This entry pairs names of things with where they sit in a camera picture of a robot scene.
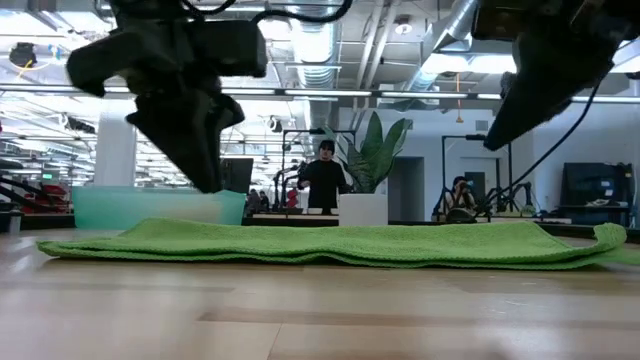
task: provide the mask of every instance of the man in black shirt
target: man in black shirt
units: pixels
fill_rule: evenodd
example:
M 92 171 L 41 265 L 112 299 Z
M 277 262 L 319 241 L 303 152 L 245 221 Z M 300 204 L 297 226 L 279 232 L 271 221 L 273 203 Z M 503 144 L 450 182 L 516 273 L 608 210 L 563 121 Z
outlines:
M 347 182 L 344 179 L 342 167 L 333 160 L 335 144 L 324 140 L 320 143 L 320 159 L 307 165 L 305 171 L 298 177 L 298 188 L 309 189 L 309 208 L 323 209 L 323 214 L 331 213 L 337 208 L 336 189 L 340 194 L 347 192 Z

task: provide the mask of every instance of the wooden tabletop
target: wooden tabletop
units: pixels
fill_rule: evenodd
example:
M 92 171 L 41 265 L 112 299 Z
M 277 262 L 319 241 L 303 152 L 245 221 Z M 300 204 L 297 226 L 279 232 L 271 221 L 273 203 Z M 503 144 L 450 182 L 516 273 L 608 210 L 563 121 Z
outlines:
M 387 270 L 54 260 L 0 237 L 11 360 L 639 359 L 640 268 Z

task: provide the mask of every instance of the green microfiber cloth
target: green microfiber cloth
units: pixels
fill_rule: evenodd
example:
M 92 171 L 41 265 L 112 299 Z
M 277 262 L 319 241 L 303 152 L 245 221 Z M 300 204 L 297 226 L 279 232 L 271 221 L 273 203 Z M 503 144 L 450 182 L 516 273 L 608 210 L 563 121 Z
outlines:
M 640 252 L 621 248 L 626 240 L 623 227 L 605 224 L 594 230 L 598 241 L 577 248 L 530 222 L 289 228 L 147 219 L 115 237 L 43 241 L 38 248 L 68 258 L 303 264 L 326 257 L 353 265 L 396 268 L 556 270 L 603 262 L 640 264 Z

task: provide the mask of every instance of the teal bin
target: teal bin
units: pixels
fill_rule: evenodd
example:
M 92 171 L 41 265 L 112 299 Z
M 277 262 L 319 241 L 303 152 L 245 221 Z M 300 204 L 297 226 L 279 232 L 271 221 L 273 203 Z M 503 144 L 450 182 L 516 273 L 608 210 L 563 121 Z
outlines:
M 127 230 L 144 219 L 163 217 L 240 225 L 245 194 L 202 194 L 190 189 L 83 186 L 72 189 L 76 227 Z

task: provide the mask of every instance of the cable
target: cable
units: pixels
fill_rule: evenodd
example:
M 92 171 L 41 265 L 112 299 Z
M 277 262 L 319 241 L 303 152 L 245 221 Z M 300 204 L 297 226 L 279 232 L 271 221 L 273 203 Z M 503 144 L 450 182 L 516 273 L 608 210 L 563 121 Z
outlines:
M 200 10 L 200 12 L 207 16 L 217 15 L 225 10 L 227 10 L 231 5 L 235 4 L 236 0 L 226 0 L 222 5 L 218 6 L 213 10 Z
M 251 19 L 251 22 L 257 24 L 266 18 L 279 16 L 308 23 L 326 24 L 340 20 L 347 13 L 347 11 L 349 11 L 349 9 L 351 8 L 351 4 L 353 4 L 353 0 L 344 0 L 342 5 L 340 5 L 335 13 L 327 16 L 300 15 L 286 10 L 265 10 L 254 16 L 253 19 Z
M 193 5 L 189 0 L 180 0 L 180 2 L 187 7 L 186 12 L 189 15 L 191 15 L 192 18 L 194 18 L 196 21 L 200 21 L 200 22 L 204 21 L 203 12 L 200 9 L 198 9 L 195 5 Z
M 589 109 L 591 108 L 591 105 L 593 104 L 593 98 L 595 98 L 596 94 L 598 93 L 598 89 L 600 88 L 600 82 L 601 81 L 599 81 L 598 85 L 596 85 L 596 87 L 593 88 L 593 91 L 591 92 L 591 96 L 589 96 L 589 100 L 587 101 L 587 105 L 584 107 L 584 110 L 582 111 L 582 115 L 580 115 L 580 117 L 575 122 L 575 124 L 573 124 L 573 126 L 571 126 L 571 128 L 569 128 L 567 133 L 564 134 L 560 138 L 560 140 L 558 140 L 558 142 L 556 142 L 555 145 L 553 145 L 544 155 L 542 155 L 540 157 L 540 159 L 538 159 L 538 161 L 536 161 L 533 165 L 531 165 L 531 167 L 529 169 L 527 169 L 527 171 L 525 171 L 524 174 L 522 174 L 522 176 L 520 176 L 513 183 L 511 183 L 511 185 L 507 186 L 506 188 L 502 189 L 500 192 L 494 194 L 491 198 L 489 198 L 489 200 L 487 200 L 487 204 L 489 204 L 489 206 L 491 206 L 491 202 L 495 198 L 501 196 L 502 194 L 506 193 L 507 191 L 510 191 L 515 186 L 517 186 L 518 183 L 520 183 L 522 180 L 524 180 L 524 178 L 526 178 L 529 174 L 531 174 L 533 172 L 533 170 L 535 170 L 538 167 L 538 165 L 540 165 L 540 163 L 542 163 L 546 158 L 548 158 L 549 155 L 551 155 L 551 153 L 553 153 L 560 145 L 562 145 L 562 143 L 564 143 L 565 140 L 567 140 L 567 138 L 569 136 L 571 136 L 571 134 L 573 134 L 573 132 L 576 130 L 576 128 L 587 117 L 587 113 L 589 113 Z M 478 215 L 480 215 L 481 213 L 482 213 L 481 210 L 476 211 L 476 214 L 473 216 L 473 218 L 474 219 L 477 218 Z

